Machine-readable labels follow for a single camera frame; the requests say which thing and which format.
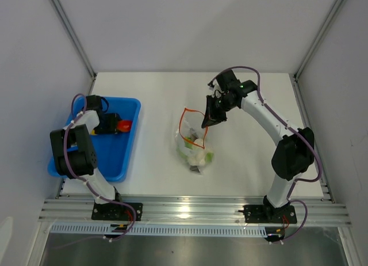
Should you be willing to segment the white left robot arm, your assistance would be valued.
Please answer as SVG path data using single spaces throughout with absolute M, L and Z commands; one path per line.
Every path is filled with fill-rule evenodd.
M 104 205 L 110 219 L 118 220 L 125 212 L 119 194 L 98 169 L 97 152 L 93 135 L 120 134 L 121 118 L 117 113 L 107 113 L 106 98 L 84 96 L 83 107 L 65 127 L 50 132 L 52 156 L 56 171 L 61 176 L 80 181 L 94 197 L 95 204 Z

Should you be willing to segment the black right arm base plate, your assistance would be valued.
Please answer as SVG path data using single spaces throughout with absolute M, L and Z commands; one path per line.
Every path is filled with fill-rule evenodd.
M 238 212 L 242 213 L 246 223 L 297 223 L 294 207 L 286 204 L 279 208 L 272 206 L 248 204 L 243 206 Z

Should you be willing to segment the grey toy fish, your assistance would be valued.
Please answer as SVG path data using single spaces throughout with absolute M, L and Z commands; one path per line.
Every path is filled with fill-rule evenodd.
M 193 138 L 193 140 L 196 140 L 199 138 L 198 134 L 196 133 L 196 130 L 193 128 L 189 129 L 189 137 Z

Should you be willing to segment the clear orange-zipper zip bag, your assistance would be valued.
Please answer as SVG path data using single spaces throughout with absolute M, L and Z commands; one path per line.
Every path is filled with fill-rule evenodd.
M 212 163 L 214 151 L 208 127 L 202 128 L 204 113 L 184 107 L 175 134 L 176 152 L 190 172 L 201 174 Z

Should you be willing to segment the orange red toy mango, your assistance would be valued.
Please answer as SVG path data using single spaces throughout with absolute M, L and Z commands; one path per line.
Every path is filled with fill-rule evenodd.
M 120 120 L 117 123 L 117 130 L 119 132 L 130 132 L 132 128 L 133 121 L 131 120 Z

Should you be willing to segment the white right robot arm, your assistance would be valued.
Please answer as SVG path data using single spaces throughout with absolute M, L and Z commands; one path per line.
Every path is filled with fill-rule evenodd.
M 271 159 L 275 173 L 272 186 L 264 198 L 263 217 L 275 222 L 283 216 L 283 207 L 301 174 L 315 160 L 314 133 L 298 128 L 280 117 L 260 92 L 260 81 L 240 81 L 233 68 L 215 76 L 208 84 L 212 92 L 206 97 L 201 127 L 208 128 L 227 120 L 227 112 L 236 107 L 248 113 L 270 136 L 276 149 Z

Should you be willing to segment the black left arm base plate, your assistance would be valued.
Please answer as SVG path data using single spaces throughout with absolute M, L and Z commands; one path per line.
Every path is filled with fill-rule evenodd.
M 91 219 L 94 221 L 131 221 L 133 212 L 126 206 L 94 203 Z

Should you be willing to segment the white green toy cauliflower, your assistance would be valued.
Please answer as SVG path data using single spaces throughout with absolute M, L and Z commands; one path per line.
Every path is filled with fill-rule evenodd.
M 191 149 L 191 154 L 186 159 L 190 166 L 203 167 L 212 162 L 214 151 L 203 139 L 198 138 L 194 142 L 185 140 L 184 143 L 185 147 Z

